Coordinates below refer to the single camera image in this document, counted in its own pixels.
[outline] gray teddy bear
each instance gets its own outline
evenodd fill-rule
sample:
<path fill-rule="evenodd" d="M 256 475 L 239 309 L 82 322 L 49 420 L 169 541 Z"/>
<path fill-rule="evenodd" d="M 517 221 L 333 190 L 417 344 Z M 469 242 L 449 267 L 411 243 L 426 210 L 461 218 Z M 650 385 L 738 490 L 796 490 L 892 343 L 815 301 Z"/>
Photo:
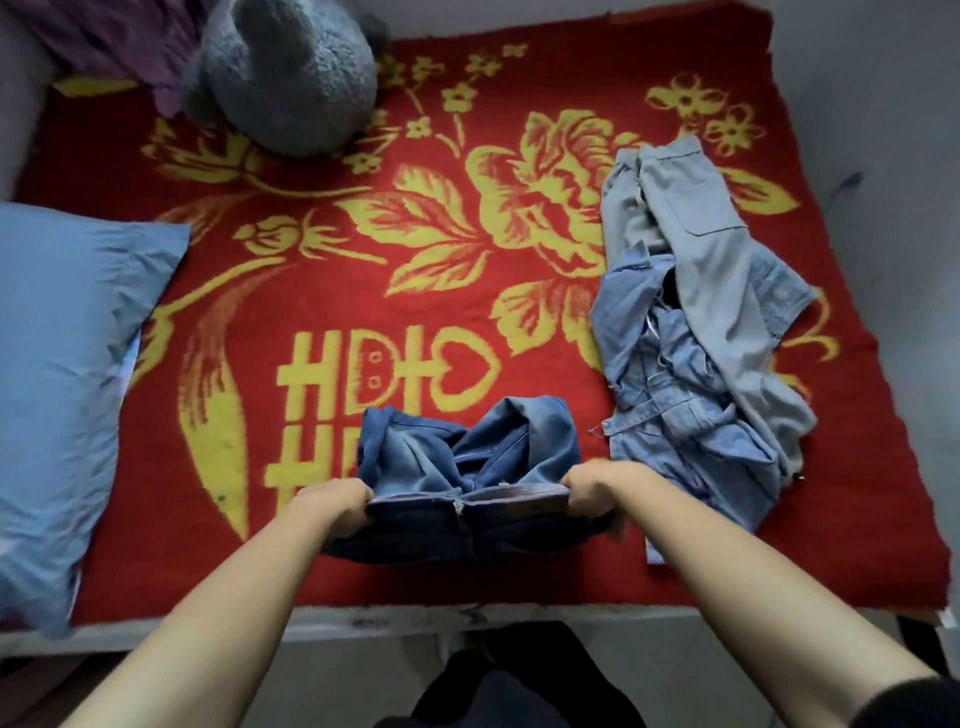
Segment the gray teddy bear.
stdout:
<path fill-rule="evenodd" d="M 332 154 L 370 122 L 384 23 L 332 0 L 221 0 L 180 90 L 202 126 L 221 113 L 291 157 Z"/>

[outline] red blanket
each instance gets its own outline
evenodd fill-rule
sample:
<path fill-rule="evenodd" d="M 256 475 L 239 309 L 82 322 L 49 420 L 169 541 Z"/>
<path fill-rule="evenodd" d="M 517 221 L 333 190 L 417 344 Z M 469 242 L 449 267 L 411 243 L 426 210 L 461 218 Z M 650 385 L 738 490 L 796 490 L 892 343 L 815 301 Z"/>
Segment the red blanket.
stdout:
<path fill-rule="evenodd" d="M 22 201 L 194 226 L 146 327 L 76 621 L 169 611 L 298 487 L 350 471 L 369 405 L 472 425 L 504 396 L 557 395 L 584 456 L 605 454 L 600 186 L 618 147 L 691 133 L 754 236 L 822 290 L 775 361 L 820 424 L 760 536 L 855 604 L 943 605 L 948 552 L 804 182 L 771 27 L 719 5 L 401 42 L 370 126 L 330 159 L 166 122 L 141 90 L 55 94 Z M 634 531 L 489 563 L 322 557 L 299 599 L 463 602 L 689 596 Z"/>

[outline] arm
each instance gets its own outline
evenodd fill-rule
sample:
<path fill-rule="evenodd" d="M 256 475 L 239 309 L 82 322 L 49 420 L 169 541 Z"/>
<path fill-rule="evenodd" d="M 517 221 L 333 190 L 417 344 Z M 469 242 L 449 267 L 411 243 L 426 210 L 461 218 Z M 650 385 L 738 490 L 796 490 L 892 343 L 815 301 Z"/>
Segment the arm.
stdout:
<path fill-rule="evenodd" d="M 845 726 L 872 697 L 935 673 L 778 551 L 646 466 L 595 460 L 564 480 L 569 508 L 620 507 L 794 728 Z"/>
<path fill-rule="evenodd" d="M 328 537 L 364 524 L 371 496 L 360 480 L 302 491 L 188 594 L 63 725 L 239 724 L 314 558 Z"/>

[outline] denim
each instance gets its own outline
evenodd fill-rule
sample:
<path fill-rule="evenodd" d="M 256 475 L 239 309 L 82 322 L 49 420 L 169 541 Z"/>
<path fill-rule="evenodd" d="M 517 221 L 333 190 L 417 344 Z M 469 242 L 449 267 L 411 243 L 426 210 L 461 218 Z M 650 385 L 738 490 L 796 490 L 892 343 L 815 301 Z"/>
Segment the denim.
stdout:
<path fill-rule="evenodd" d="M 326 552 L 406 564 L 577 546 L 612 521 L 566 514 L 559 483 L 579 462 L 573 420 L 554 397 L 508 397 L 471 429 L 371 407 L 357 445 L 371 523 Z"/>
<path fill-rule="evenodd" d="M 590 320 L 615 401 L 611 455 L 755 530 L 816 424 L 769 371 L 813 291 L 750 237 L 696 137 L 620 150 L 601 219 L 610 267 Z"/>

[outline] pillow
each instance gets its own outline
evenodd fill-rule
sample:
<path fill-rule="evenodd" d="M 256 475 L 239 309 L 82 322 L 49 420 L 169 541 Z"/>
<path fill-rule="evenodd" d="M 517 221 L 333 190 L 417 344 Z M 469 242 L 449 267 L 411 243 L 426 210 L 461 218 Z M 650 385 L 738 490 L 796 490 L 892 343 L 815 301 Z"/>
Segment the pillow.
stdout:
<path fill-rule="evenodd" d="M 0 619 L 68 632 L 113 485 L 123 361 L 189 236 L 0 203 Z"/>

